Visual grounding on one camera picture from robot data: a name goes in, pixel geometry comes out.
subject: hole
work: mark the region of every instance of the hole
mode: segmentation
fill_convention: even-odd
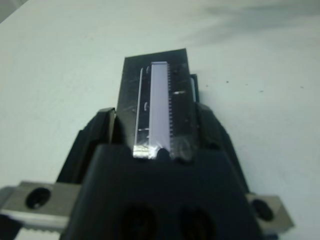
[[[210,216],[202,210],[182,210],[180,227],[185,240],[216,239],[216,227]]]
[[[157,231],[156,215],[147,206],[132,206],[121,222],[123,240],[152,240]]]
[[[258,218],[267,222],[270,222],[274,219],[274,213],[265,201],[255,199],[251,202],[251,205],[253,206]]]
[[[50,190],[39,187],[33,190],[28,197],[26,198],[25,204],[30,209],[38,209],[46,204],[50,199],[51,192]]]

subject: white surface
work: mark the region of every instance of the white surface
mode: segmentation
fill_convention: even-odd
[[[0,24],[1,186],[56,180],[78,130],[116,106],[125,56],[187,47],[251,190],[296,224],[282,239],[319,239],[319,23],[318,0],[28,1]]]

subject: black plastic part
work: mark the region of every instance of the black plastic part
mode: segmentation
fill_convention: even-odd
[[[237,158],[231,139],[225,128],[220,124],[212,110],[206,105],[196,103],[200,146],[204,149],[225,152],[232,164],[244,193],[249,193],[245,175]]]
[[[155,235],[149,240],[184,240],[180,216],[186,208],[200,209],[208,217],[199,218],[205,219],[201,224],[206,228],[212,222],[213,229],[206,233],[214,233],[215,240],[263,240],[239,183],[221,150],[201,149],[194,164],[183,165],[167,158],[141,161],[123,145],[102,144],[95,150],[61,239],[125,240],[121,226],[127,210],[144,205],[156,216]],[[138,220],[137,227],[141,225],[155,226]]]
[[[20,222],[0,214],[0,240],[14,240],[21,228]]]
[[[114,108],[102,109],[78,133],[57,182],[82,183],[97,145],[112,141],[115,116]]]
[[[125,58],[116,108],[117,118],[121,127],[122,141],[133,150],[136,134],[140,77],[142,76],[144,82],[144,84],[141,85],[141,98],[145,100],[142,102],[148,102],[150,98],[148,79],[150,79],[151,76],[147,69],[148,66],[150,68],[152,62],[167,62],[169,65],[170,156],[173,159],[178,157],[189,159],[198,148],[199,140],[186,49]],[[183,91],[184,94],[174,94],[174,92],[179,91]],[[138,122],[139,124],[144,122],[148,126],[149,116],[142,114],[139,116]],[[147,131],[141,132],[137,136],[137,140],[140,142],[141,139],[146,139],[148,135],[149,133]],[[187,144],[188,151],[184,150],[186,147],[184,149],[181,147],[184,143]]]

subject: metal clamp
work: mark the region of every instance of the metal clamp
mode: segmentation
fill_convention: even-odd
[[[62,233],[67,227],[81,185],[21,182],[6,199],[0,214],[24,228]]]

